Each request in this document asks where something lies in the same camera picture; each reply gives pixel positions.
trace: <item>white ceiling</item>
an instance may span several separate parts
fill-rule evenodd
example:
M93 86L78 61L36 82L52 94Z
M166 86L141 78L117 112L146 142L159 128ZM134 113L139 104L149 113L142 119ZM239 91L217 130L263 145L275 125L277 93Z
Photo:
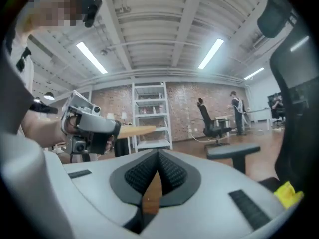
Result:
M257 19L267 0L102 0L92 28L61 27L29 40L33 94L55 96L152 79L240 85L287 35L265 38ZM217 38L225 42L204 70L197 67ZM83 41L108 71L102 75L78 50Z

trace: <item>brick wall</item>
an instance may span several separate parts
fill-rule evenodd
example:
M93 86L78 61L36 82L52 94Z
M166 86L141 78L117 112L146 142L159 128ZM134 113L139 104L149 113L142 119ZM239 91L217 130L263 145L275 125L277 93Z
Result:
M203 136L204 123L202 116L196 105L199 97L204 99L210 117L232 114L233 109L228 109L227 105L231 103L229 96L232 90L237 92L238 97L243 99L245 107L248 106L245 89L232 87L228 85L210 84L210 83L167 83L168 105L170 111L170 122L173 141L185 140L191 138L188 133L188 126L191 126L195 137ZM52 106L59 108L61 116L61 107L65 100L53 103ZM116 120L121 119L122 111L127 113L126 122L132 122L132 85L125 85L114 88L97 90L92 93L92 103L101 107L101 115L114 113ZM55 118L56 115L49 115L49 118ZM160 118L144 119L141 125L164 126ZM162 132L156 132L143 136L142 140L152 138L164 139Z

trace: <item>white shelving unit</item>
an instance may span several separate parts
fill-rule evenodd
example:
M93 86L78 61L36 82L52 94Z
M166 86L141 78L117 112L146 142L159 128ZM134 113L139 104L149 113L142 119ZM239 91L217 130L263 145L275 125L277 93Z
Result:
M161 147L173 149L166 82L151 85L136 85L133 83L132 100L133 126L152 125L151 119L156 118L157 121L160 121L160 126L156 125L158 127L155 132L162 132L165 138L143 140L144 136L135 136L135 152L141 149Z

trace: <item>ceiling light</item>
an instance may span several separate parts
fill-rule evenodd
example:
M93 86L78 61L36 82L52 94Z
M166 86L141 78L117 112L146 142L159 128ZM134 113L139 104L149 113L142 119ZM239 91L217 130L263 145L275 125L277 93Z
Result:
M36 98L34 99L34 101L37 102L37 103L40 103L40 102L41 102L41 99L40 99L40 97L36 97Z
M220 48L220 46L223 44L224 40L222 39L217 39L213 45L213 47L211 47L210 51L207 53L206 57L204 58L204 60L200 63L199 65L199 69L204 69L205 66L208 64L208 62L212 59L212 57L215 55L215 53L218 51L218 49Z
M290 48L290 51L293 52L293 51L297 50L301 45L303 45L308 40L309 40L309 36L306 36L305 38L301 39L293 47Z
M105 70L105 68L100 64L100 62L94 57L94 55L91 53L91 51L85 46L85 44L83 42L80 42L76 45L76 47L79 48L80 51L82 51L82 53L91 61L91 63L93 65L95 65L95 67L97 69L99 69L99 71L102 74L106 74L108 71Z
M255 74L258 74L259 72L261 72L261 71L263 71L263 70L264 70L263 67L260 68L260 69L258 69L256 72L254 72L254 73L252 73L251 75L248 75L247 77L245 77L244 80L247 80L247 79L253 77Z
M52 92L45 93L45 95L43 97L46 98L46 99L49 99L49 100L55 100L54 95L53 95Z

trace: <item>yellow object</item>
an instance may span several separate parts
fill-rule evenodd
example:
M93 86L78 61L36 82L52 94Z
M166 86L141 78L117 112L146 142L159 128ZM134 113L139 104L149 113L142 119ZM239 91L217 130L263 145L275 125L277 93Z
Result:
M274 192L274 195L279 199L286 209L298 203L304 197L304 193L302 191L297 193L295 192L295 189L289 181L279 187Z

